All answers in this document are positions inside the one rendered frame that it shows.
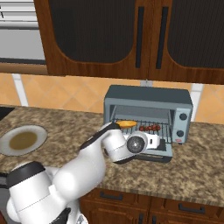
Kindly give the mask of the grey range hood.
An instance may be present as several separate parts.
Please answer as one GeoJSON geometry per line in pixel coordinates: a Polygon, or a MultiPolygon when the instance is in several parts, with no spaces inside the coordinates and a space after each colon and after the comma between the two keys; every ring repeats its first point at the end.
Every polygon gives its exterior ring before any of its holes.
{"type": "Polygon", "coordinates": [[[0,73],[47,74],[34,0],[0,0],[0,73]]]}

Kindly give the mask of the black hob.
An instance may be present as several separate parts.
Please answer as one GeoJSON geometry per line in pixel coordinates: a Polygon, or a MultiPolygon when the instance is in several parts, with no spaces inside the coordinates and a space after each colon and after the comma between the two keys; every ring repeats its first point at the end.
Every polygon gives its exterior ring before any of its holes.
{"type": "Polygon", "coordinates": [[[0,121],[2,121],[14,108],[0,107],[0,121]]]}

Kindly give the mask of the orange baguette bread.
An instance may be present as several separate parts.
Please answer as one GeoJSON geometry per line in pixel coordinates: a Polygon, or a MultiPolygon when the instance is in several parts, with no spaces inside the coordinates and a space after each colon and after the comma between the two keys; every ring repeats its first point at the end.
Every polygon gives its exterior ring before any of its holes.
{"type": "Polygon", "coordinates": [[[135,121],[118,121],[117,124],[120,125],[122,129],[132,128],[137,125],[135,121]]]}

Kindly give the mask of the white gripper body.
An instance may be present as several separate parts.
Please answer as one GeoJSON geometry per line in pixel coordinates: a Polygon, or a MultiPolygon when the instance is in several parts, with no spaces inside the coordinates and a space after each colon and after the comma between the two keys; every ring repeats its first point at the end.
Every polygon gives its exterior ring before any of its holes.
{"type": "Polygon", "coordinates": [[[154,134],[147,134],[148,144],[147,149],[156,149],[160,145],[160,136],[154,134]]]}

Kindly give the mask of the white plate with brown centre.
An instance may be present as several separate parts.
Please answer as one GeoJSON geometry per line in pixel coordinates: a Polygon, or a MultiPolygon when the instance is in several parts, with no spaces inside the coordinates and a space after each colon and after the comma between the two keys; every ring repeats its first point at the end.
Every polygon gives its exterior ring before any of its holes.
{"type": "Polygon", "coordinates": [[[24,125],[0,137],[0,153],[5,156],[23,156],[35,151],[47,139],[47,131],[38,125],[24,125]]]}

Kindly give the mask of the toaster oven door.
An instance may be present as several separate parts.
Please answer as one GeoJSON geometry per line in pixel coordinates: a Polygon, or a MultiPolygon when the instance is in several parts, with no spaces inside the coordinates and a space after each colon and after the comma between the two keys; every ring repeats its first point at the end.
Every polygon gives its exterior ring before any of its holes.
{"type": "Polygon", "coordinates": [[[172,160],[172,145],[166,143],[164,139],[161,139],[160,144],[156,149],[151,149],[151,145],[148,144],[143,152],[135,156],[135,159],[169,163],[172,160]]]}

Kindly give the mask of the grey toaster oven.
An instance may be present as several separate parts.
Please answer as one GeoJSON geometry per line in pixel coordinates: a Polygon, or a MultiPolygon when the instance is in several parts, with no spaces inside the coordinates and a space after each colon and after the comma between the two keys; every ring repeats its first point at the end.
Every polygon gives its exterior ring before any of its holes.
{"type": "MultiPolygon", "coordinates": [[[[103,121],[130,119],[169,123],[171,144],[183,144],[187,141],[192,112],[193,103],[186,89],[112,85],[104,98],[103,121]],[[179,119],[182,113],[187,115],[184,121],[179,119]],[[182,137],[177,136],[178,130],[184,131],[182,137]]],[[[136,134],[147,139],[140,132],[131,134],[128,138],[134,144],[140,144],[136,134]]]]}

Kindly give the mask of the wooden cupboard door dark panel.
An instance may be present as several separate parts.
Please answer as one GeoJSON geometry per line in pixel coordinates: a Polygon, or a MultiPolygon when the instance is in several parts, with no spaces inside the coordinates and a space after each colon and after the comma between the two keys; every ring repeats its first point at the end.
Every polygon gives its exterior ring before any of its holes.
{"type": "Polygon", "coordinates": [[[224,0],[154,0],[148,77],[224,85],[224,0]],[[161,69],[161,14],[169,7],[161,69]]]}
{"type": "Polygon", "coordinates": [[[153,0],[34,0],[50,75],[147,78],[153,0]],[[138,7],[144,7],[136,68],[138,7]]]}

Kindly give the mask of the wooden base cupboard door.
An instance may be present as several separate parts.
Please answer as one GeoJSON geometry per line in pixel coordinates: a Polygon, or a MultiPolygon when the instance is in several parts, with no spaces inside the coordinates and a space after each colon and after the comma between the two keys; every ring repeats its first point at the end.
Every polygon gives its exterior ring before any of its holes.
{"type": "Polygon", "coordinates": [[[152,223],[152,216],[157,216],[157,224],[206,224],[203,220],[195,220],[167,213],[151,213],[149,224],[152,223]]]}
{"type": "Polygon", "coordinates": [[[138,224],[139,214],[143,214],[143,224],[147,224],[148,211],[130,206],[112,205],[82,199],[80,210],[89,224],[138,224]]]}

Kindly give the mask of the wooden drawer front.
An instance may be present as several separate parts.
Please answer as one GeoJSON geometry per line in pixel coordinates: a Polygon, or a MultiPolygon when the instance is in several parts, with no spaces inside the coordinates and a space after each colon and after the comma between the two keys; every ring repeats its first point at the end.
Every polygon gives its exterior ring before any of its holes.
{"type": "Polygon", "coordinates": [[[224,207],[153,197],[149,224],[224,224],[224,207]]]}
{"type": "Polygon", "coordinates": [[[109,204],[119,204],[131,207],[147,208],[150,203],[150,197],[147,195],[137,194],[133,192],[119,192],[109,189],[95,188],[93,191],[82,197],[83,200],[92,200],[100,202],[108,202],[109,204]],[[100,191],[104,191],[105,194],[118,196],[123,194],[122,201],[100,198],[100,191]]]}

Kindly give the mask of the red kebab skewer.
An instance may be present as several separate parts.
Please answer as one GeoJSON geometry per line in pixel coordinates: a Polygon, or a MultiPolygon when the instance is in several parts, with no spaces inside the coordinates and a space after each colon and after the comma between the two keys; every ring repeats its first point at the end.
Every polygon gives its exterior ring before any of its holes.
{"type": "Polygon", "coordinates": [[[159,125],[153,124],[153,125],[149,125],[149,126],[140,126],[139,127],[140,131],[159,131],[161,130],[161,127],[159,125]]]}

